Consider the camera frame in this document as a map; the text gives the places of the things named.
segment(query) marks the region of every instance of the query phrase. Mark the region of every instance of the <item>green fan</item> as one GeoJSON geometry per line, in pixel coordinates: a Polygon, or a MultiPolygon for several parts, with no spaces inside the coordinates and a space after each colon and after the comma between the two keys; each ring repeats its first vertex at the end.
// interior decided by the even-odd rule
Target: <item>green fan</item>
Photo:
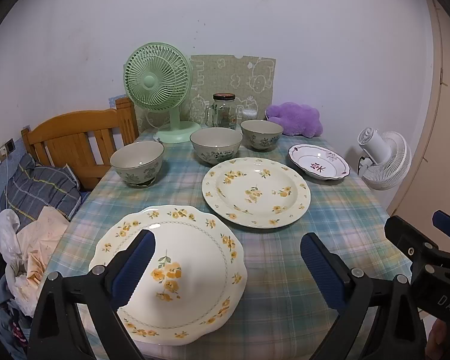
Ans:
{"type": "Polygon", "coordinates": [[[123,83],[128,97],[151,112],[169,111],[170,123],[162,126],[155,139],[164,143],[190,140],[200,129],[195,122],[180,121],[179,105],[191,88],[191,72],[185,56],[166,43],[147,43],[128,58],[123,83]]]}

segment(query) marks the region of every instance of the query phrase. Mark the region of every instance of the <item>fan base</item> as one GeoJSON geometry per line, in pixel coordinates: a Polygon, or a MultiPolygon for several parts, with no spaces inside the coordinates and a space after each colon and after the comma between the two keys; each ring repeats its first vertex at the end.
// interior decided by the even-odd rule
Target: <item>fan base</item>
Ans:
{"type": "Polygon", "coordinates": [[[182,121],[177,130],[172,130],[170,124],[161,126],[154,135],[154,140],[161,143],[181,143],[189,142],[190,135],[201,129],[201,126],[195,122],[182,121]]]}

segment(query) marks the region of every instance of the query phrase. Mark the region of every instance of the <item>glass jar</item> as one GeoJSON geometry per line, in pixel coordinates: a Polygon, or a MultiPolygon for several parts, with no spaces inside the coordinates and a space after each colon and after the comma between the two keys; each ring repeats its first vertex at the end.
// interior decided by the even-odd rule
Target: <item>glass jar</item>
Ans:
{"type": "Polygon", "coordinates": [[[216,93],[214,102],[205,108],[205,124],[208,127],[236,128],[236,102],[233,93],[216,93]]]}

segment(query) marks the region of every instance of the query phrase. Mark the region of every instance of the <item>plate rim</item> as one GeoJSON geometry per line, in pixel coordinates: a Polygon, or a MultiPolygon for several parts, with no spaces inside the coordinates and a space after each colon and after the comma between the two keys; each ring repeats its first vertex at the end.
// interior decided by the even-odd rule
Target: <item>plate rim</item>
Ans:
{"type": "MultiPolygon", "coordinates": [[[[235,288],[236,291],[234,291],[233,293],[235,294],[234,297],[229,297],[231,299],[229,299],[229,304],[228,304],[228,312],[226,314],[223,314],[222,318],[216,318],[215,321],[213,323],[210,324],[202,324],[203,328],[201,328],[199,330],[199,326],[200,323],[197,325],[198,321],[192,322],[187,326],[193,326],[194,329],[196,331],[187,331],[187,336],[177,339],[174,337],[164,337],[163,339],[160,338],[156,338],[154,337],[153,339],[149,339],[148,336],[142,336],[140,334],[134,334],[130,331],[130,328],[126,326],[126,323],[123,321],[123,319],[125,319],[126,317],[124,317],[123,313],[126,312],[125,310],[122,310],[122,307],[120,307],[117,311],[117,314],[120,318],[120,320],[122,321],[125,329],[127,330],[127,332],[129,333],[130,337],[135,340],[135,341],[140,341],[140,342],[144,342],[144,343],[148,343],[148,344],[158,344],[158,345],[171,345],[171,346],[180,346],[180,345],[186,345],[186,344],[190,344],[191,342],[197,340],[198,338],[200,338],[201,336],[208,334],[210,332],[213,332],[217,329],[219,329],[220,327],[222,327],[227,321],[228,319],[232,316],[232,314],[234,313],[236,307],[238,306],[243,293],[245,291],[245,286],[247,283],[247,279],[248,279],[248,273],[247,273],[247,267],[245,266],[245,259],[244,259],[244,250],[243,250],[243,246],[240,242],[240,240],[237,238],[237,236],[234,234],[234,232],[220,219],[218,218],[216,215],[208,213],[208,212],[204,212],[199,210],[196,207],[190,206],[190,205],[179,205],[179,204],[163,204],[163,205],[154,205],[154,206],[148,206],[145,207],[143,210],[140,210],[138,212],[131,212],[130,214],[125,215],[123,218],[121,218],[117,223],[115,223],[111,228],[109,228],[109,230],[98,240],[96,246],[95,246],[95,254],[92,257],[92,259],[90,260],[89,263],[89,269],[93,268],[93,266],[97,265],[97,264],[102,264],[101,262],[96,262],[94,264],[92,264],[94,262],[94,259],[97,258],[99,259],[99,261],[101,261],[101,256],[105,255],[105,251],[102,251],[102,244],[107,243],[109,239],[116,239],[114,232],[117,230],[118,225],[122,224],[123,221],[126,222],[133,222],[133,218],[136,218],[138,215],[144,215],[147,211],[154,211],[154,210],[159,210],[159,209],[185,209],[187,210],[187,213],[191,213],[193,212],[194,214],[199,213],[199,215],[203,215],[203,217],[205,218],[209,218],[209,219],[214,219],[215,220],[215,226],[214,228],[208,229],[208,231],[212,231],[212,232],[216,232],[217,235],[221,235],[221,231],[223,232],[223,235],[225,235],[225,232],[228,230],[228,236],[230,237],[230,235],[232,235],[234,237],[234,242],[235,242],[235,251],[238,251],[239,254],[237,255],[236,258],[234,258],[234,263],[232,265],[232,263],[228,263],[227,262],[227,269],[230,270],[230,277],[228,278],[229,281],[233,278],[232,274],[234,273],[233,271],[238,270],[241,274],[241,280],[239,283],[237,283],[236,286],[232,286],[232,284],[227,284],[228,288],[235,288]]],[[[142,228],[146,228],[146,226],[138,226],[140,229],[136,230],[136,234],[139,233],[139,231],[142,228]]],[[[124,242],[122,244],[122,248],[118,249],[118,251],[126,249],[126,247],[128,247],[128,245],[133,241],[133,239],[135,239],[136,234],[133,237],[130,237],[127,242],[124,242]]],[[[113,258],[114,255],[110,255],[110,258],[108,259],[109,261],[111,260],[111,258],[113,258]]],[[[213,312],[213,309],[215,309],[216,306],[214,306],[212,308],[212,310],[210,310],[209,312],[207,312],[207,314],[203,317],[203,320],[207,319],[210,317],[210,313],[213,312]]]]}
{"type": "Polygon", "coordinates": [[[300,173],[298,173],[295,169],[293,169],[293,168],[291,168],[291,167],[289,167],[289,166],[287,166],[287,165],[285,165],[285,164],[283,164],[281,162],[274,161],[274,160],[271,160],[269,158],[260,158],[260,157],[238,157],[238,158],[233,158],[231,160],[227,160],[227,161],[223,161],[221,163],[218,163],[217,165],[215,165],[212,168],[210,168],[207,171],[207,173],[205,174],[205,176],[203,176],[203,180],[202,180],[202,196],[205,199],[205,202],[209,205],[209,207],[215,213],[217,213],[219,216],[221,216],[222,218],[226,219],[227,221],[231,221],[233,223],[236,223],[237,225],[250,227],[250,228],[257,228],[257,229],[271,229],[271,228],[279,228],[279,227],[291,225],[292,223],[298,221],[305,214],[305,212],[308,211],[308,209],[310,207],[310,204],[311,204],[311,190],[310,190],[306,180],[300,175],[300,173]],[[213,197],[210,197],[210,196],[206,195],[206,189],[209,189],[209,188],[206,188],[206,183],[205,183],[205,181],[207,180],[207,177],[209,176],[210,172],[217,173],[217,169],[219,167],[222,167],[222,165],[227,163],[227,162],[233,161],[231,163],[234,164],[236,161],[239,161],[239,160],[243,161],[243,160],[247,160],[247,159],[252,159],[252,160],[256,159],[256,160],[259,160],[259,161],[267,161],[267,162],[270,162],[270,163],[273,163],[273,164],[278,164],[280,167],[287,168],[288,171],[291,171],[292,174],[295,174],[300,180],[300,182],[296,182],[295,183],[295,187],[297,188],[297,191],[300,188],[299,184],[303,182],[303,184],[305,185],[305,190],[307,191],[307,196],[306,196],[306,201],[303,203],[304,209],[303,209],[303,212],[301,213],[301,215],[299,215],[297,217],[294,217],[293,220],[289,220],[289,221],[285,221],[285,222],[282,222],[282,223],[278,223],[276,225],[267,224],[265,226],[258,226],[258,225],[255,225],[253,223],[243,223],[242,221],[238,221],[237,219],[232,219],[232,218],[230,218],[229,216],[226,215],[225,211],[222,214],[221,212],[219,212],[217,210],[218,208],[215,207],[215,204],[210,201],[211,199],[213,201],[215,201],[215,199],[213,197]]]}
{"type": "Polygon", "coordinates": [[[341,180],[341,179],[344,179],[345,177],[347,177],[348,175],[350,175],[350,166],[349,166],[348,162],[345,161],[345,159],[344,159],[341,155],[339,155],[339,154],[337,154],[336,152],[334,152],[333,150],[327,149],[326,147],[323,147],[323,146],[319,146],[319,145],[311,145],[311,144],[309,144],[309,143],[297,143],[297,144],[295,144],[295,145],[292,145],[292,146],[288,149],[288,158],[290,159],[290,161],[292,161],[297,167],[299,167],[299,168],[300,168],[301,170],[303,170],[305,173],[310,174],[310,175],[313,175],[313,176],[319,176],[321,180],[341,180]],[[317,174],[317,173],[311,172],[311,171],[309,171],[308,169],[305,169],[305,168],[301,167],[301,166],[300,166],[300,165],[292,158],[292,156],[291,156],[291,154],[290,154],[290,151],[291,151],[294,147],[296,147],[296,146],[301,146],[301,147],[303,147],[303,146],[307,146],[307,147],[317,147],[317,148],[319,148],[319,149],[322,149],[322,150],[325,150],[325,151],[328,151],[328,152],[331,152],[331,153],[335,154],[339,159],[341,159],[341,160],[343,161],[343,163],[346,164],[347,174],[346,174],[346,175],[340,175],[339,177],[325,177],[325,176],[321,176],[321,175],[319,175],[319,174],[317,174]]]}

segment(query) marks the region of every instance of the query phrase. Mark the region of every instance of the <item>blue gripper pad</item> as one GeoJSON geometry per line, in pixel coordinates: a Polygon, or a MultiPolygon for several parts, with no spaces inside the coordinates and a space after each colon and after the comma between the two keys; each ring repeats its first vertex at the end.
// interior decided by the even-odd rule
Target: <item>blue gripper pad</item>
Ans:
{"type": "Polygon", "coordinates": [[[116,275],[111,288],[113,310],[125,306],[155,253],[155,236],[149,231],[116,275]]]}
{"type": "Polygon", "coordinates": [[[450,237],[450,215],[441,210],[436,211],[433,214],[432,223],[438,230],[450,237]]]}
{"type": "Polygon", "coordinates": [[[315,233],[302,237],[300,254],[328,307],[341,314],[347,307],[346,285],[350,283],[343,261],[330,253],[315,233]]]}

